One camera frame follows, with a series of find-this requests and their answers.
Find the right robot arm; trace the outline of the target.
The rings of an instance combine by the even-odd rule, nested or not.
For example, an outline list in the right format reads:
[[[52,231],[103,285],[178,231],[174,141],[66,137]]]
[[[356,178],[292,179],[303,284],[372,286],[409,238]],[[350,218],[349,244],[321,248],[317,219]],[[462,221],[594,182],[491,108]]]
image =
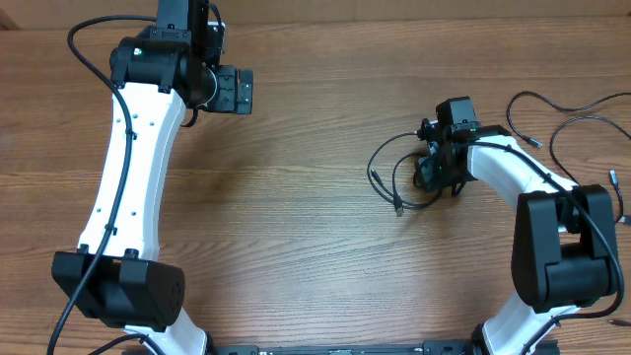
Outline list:
[[[564,320],[604,318],[625,284],[607,190],[560,177],[523,150],[501,125],[482,125],[468,97],[448,99],[416,133],[428,154],[415,184],[426,191],[488,184],[516,212],[511,259],[514,292],[479,324],[461,354],[556,354],[545,336]]]

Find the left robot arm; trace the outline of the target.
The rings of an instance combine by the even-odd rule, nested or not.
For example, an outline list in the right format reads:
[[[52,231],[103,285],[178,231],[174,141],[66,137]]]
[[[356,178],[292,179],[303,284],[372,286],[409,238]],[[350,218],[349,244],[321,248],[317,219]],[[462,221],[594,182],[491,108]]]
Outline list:
[[[163,1],[112,51],[112,127],[93,211],[51,275],[67,309],[123,330],[152,354],[212,354],[183,307],[183,271],[159,260],[159,215],[175,137],[199,113],[249,114],[253,74],[224,65],[226,24],[208,1]]]

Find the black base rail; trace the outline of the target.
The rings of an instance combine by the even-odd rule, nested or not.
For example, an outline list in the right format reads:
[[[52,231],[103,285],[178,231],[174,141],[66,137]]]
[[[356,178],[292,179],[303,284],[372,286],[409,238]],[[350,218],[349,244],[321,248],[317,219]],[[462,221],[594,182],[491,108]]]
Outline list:
[[[471,340],[426,340],[420,344],[257,347],[213,345],[211,355],[483,355],[487,351]]]

